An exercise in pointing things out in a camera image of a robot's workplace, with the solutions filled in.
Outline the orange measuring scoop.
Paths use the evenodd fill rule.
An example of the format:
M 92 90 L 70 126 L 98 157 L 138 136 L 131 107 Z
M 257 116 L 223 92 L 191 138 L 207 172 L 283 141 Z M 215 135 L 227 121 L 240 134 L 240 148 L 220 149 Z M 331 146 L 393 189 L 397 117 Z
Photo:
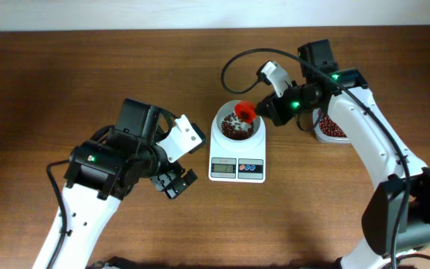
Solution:
M 255 105 L 246 100 L 239 101 L 234 107 L 234 112 L 241 122 L 248 124 L 252 124 L 257 116 Z

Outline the red adzuki beans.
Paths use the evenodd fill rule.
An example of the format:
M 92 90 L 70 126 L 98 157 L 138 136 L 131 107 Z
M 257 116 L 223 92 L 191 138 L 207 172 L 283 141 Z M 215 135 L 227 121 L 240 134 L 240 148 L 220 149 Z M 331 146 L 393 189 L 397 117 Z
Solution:
M 314 129 L 316 124 L 320 121 L 323 116 L 319 116 L 317 122 L 314 124 Z M 235 113 L 227 115 L 222 123 L 222 134 L 232 140 L 245 140 L 250 138 L 255 132 L 255 124 L 248 124 L 241 122 Z

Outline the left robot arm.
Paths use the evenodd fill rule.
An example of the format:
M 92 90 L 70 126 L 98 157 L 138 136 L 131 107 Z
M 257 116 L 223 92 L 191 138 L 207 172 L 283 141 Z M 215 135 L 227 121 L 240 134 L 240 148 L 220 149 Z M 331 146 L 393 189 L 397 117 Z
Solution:
M 140 179 L 173 200 L 197 179 L 179 158 L 196 152 L 206 136 L 185 115 L 133 99 L 115 124 L 100 128 L 64 162 L 62 188 L 46 168 L 58 210 L 35 268 L 85 268 L 105 226 Z

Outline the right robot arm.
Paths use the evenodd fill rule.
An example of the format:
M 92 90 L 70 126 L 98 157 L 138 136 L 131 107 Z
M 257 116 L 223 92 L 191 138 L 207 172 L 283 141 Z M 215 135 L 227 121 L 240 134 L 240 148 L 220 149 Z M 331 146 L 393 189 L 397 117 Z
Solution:
M 331 118 L 363 161 L 375 189 L 362 218 L 364 237 L 335 268 L 396 268 L 430 245 L 430 168 L 400 139 L 380 112 L 367 81 L 355 68 L 340 69 L 328 40 L 298 49 L 304 84 L 292 81 L 276 62 L 257 72 L 274 87 L 256 114 L 286 124 L 319 110 Z

